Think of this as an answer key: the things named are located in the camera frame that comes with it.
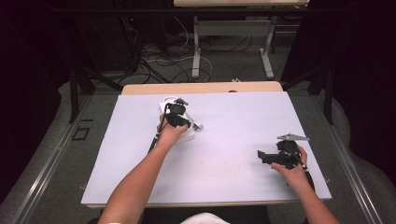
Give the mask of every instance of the desk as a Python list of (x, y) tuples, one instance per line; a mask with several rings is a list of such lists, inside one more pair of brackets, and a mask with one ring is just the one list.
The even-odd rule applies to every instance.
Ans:
[[(276, 7), (303, 6), (309, 0), (175, 0), (176, 7)], [(271, 40), (276, 25), (276, 17), (270, 21), (199, 21), (194, 17), (194, 58), (191, 76), (198, 78), (201, 49), (200, 35), (256, 35), (266, 36), (264, 49), (260, 49), (262, 64), (268, 79), (274, 78), (274, 73), (268, 58)]]
[[(283, 176), (257, 157), (257, 150), (276, 153), (277, 136), (304, 135), (288, 94), (281, 90), (277, 82), (125, 87), (81, 203), (104, 207), (122, 178), (147, 155), (159, 123), (159, 102), (169, 95), (189, 102), (190, 112), (205, 127), (169, 152), (147, 207), (296, 202)], [(299, 144), (308, 153), (317, 195), (330, 199), (311, 147)]]

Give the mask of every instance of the person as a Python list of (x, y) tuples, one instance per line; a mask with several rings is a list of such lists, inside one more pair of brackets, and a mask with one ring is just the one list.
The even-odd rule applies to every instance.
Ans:
[[(167, 153), (180, 135), (186, 131), (187, 125), (174, 128), (167, 124), (166, 119), (164, 120), (157, 144), (116, 186), (98, 221), (99, 224), (138, 223)], [(306, 152), (302, 147), (299, 147), (299, 149), (301, 152), (301, 161), (306, 164)], [(310, 224), (339, 223), (312, 190), (306, 179), (302, 165), (299, 164), (291, 170), (277, 163), (272, 163), (271, 167), (286, 178), (289, 186), (297, 194)]]

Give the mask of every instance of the gray carpet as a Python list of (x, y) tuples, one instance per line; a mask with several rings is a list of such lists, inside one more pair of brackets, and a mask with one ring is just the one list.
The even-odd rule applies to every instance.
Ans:
[[(209, 49), (231, 49), (244, 37), (210, 37), (207, 42), (202, 42), (203, 47)], [(293, 36), (280, 36), (276, 40), (276, 53), (270, 54), (270, 60), (275, 71), (275, 80), (280, 80), (284, 62), (292, 44)], [(248, 46), (249, 39), (244, 42), (240, 49)], [(262, 62), (257, 51), (262, 44), (260, 39), (253, 38), (250, 47), (245, 51), (212, 52), (203, 51), (202, 56), (209, 61), (201, 60), (201, 68), (209, 72), (213, 69), (210, 81), (230, 81), (238, 77), (242, 81), (266, 80), (263, 74)], [(188, 53), (187, 49), (175, 50)], [(147, 57), (147, 60), (156, 59), (157, 56)], [(180, 61), (178, 66), (164, 66), (170, 63), (152, 64), (153, 68), (174, 81), (185, 81), (187, 76), (180, 67), (187, 69), (187, 75), (191, 72), (191, 60)], [(207, 76), (202, 72), (202, 76), (197, 82), (208, 81)], [(110, 74), (109, 77), (117, 77), (118, 74)], [(144, 76), (133, 76), (125, 78), (121, 84), (139, 83), (146, 79)], [(83, 185), (90, 177), (97, 151), (101, 140), (105, 134), (106, 126), (111, 117), (112, 108), (116, 103), (118, 92), (114, 92), (101, 82), (94, 81), (98, 91), (94, 96), (88, 97), (86, 111), (82, 112), (81, 117), (75, 123), (73, 134), (75, 139), (84, 138), (89, 129), (85, 140), (70, 140), (66, 142), (64, 154), (60, 155), (59, 163), (55, 164), (55, 172), (50, 182), (42, 190), (41, 197), (37, 198), (32, 209), (27, 214), (24, 223), (88, 223), (92, 218), (99, 216), (98, 210), (87, 208), (80, 204), (83, 194)], [(310, 97), (301, 85), (290, 92), (290, 98), (296, 108), (307, 136), (311, 137), (311, 147), (318, 159), (318, 164), (326, 177), (330, 179), (329, 188), (333, 199), (325, 202), (342, 223), (366, 223), (366, 218), (361, 211), (361, 207), (355, 193), (350, 187), (347, 176), (345, 175), (337, 155), (334, 151), (334, 142), (329, 136), (329, 131), (323, 122), (321, 114), (315, 108), (316, 98)], [(1, 223), (11, 223), (13, 218), (19, 213), (24, 199), (29, 194), (30, 188), (35, 183), (40, 171), (44, 167), (50, 155), (58, 148), (59, 142), (64, 137), (64, 131), (68, 127), (70, 116), (69, 89), (67, 84), (60, 88), (63, 102), (56, 119), (53, 121), (42, 144), (37, 149), (19, 182), (8, 194), (5, 201), (0, 206)], [(342, 141), (347, 146), (349, 133), (348, 124), (341, 106), (334, 103), (335, 128)], [(396, 191), (389, 183), (389, 180), (376, 169), (373, 165), (365, 161), (352, 158), (356, 162), (357, 170), (372, 196), (375, 208), (383, 219), (383, 223), (393, 223), (396, 220), (395, 210)], [(269, 216), (273, 223), (301, 223), (304, 220), (304, 213), (299, 204), (271, 205), (268, 207)]]

